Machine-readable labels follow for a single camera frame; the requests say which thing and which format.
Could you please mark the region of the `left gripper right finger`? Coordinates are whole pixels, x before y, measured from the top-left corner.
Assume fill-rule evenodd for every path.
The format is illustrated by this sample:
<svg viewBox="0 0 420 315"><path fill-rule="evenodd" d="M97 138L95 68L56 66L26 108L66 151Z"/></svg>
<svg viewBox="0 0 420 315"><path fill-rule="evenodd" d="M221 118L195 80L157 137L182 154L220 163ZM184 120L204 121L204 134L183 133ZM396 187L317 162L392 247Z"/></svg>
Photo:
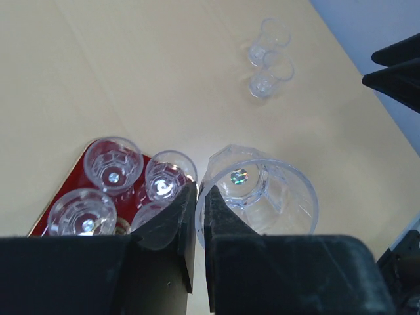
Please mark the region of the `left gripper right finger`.
<svg viewBox="0 0 420 315"><path fill-rule="evenodd" d="M214 314L394 314L370 250L346 235L260 235L203 191L209 308Z"/></svg>

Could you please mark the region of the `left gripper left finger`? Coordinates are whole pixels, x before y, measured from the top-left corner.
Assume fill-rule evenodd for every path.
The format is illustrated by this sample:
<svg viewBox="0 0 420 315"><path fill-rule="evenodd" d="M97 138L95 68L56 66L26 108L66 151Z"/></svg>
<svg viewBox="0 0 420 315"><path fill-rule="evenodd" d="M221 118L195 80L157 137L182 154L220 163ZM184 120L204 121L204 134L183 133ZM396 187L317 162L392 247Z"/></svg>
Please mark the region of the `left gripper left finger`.
<svg viewBox="0 0 420 315"><path fill-rule="evenodd" d="M1 239L2 314L185 314L192 292L197 187L171 203L178 230L164 249L131 234Z"/></svg>

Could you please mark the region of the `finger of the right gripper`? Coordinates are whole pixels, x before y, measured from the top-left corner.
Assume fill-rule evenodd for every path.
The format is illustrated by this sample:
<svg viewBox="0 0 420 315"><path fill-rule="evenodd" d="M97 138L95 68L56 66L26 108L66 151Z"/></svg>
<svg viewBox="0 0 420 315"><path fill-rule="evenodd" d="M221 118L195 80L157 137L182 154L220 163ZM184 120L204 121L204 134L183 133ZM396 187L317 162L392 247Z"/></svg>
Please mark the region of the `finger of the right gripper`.
<svg viewBox="0 0 420 315"><path fill-rule="evenodd" d="M362 84L419 113L419 61L409 60L366 74Z"/></svg>
<svg viewBox="0 0 420 315"><path fill-rule="evenodd" d="M375 51L371 59L382 66L394 66L420 56L420 33Z"/></svg>

